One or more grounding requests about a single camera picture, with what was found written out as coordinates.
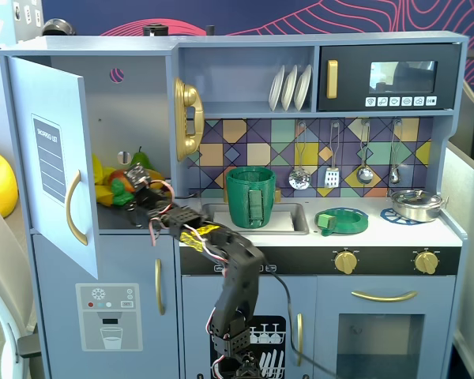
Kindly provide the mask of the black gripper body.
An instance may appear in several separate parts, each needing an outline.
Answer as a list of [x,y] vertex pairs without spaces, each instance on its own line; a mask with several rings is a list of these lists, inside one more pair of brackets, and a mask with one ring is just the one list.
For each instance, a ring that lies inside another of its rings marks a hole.
[[137,207],[149,216],[162,216],[175,209],[175,191],[164,180],[143,181],[134,187],[134,199]]

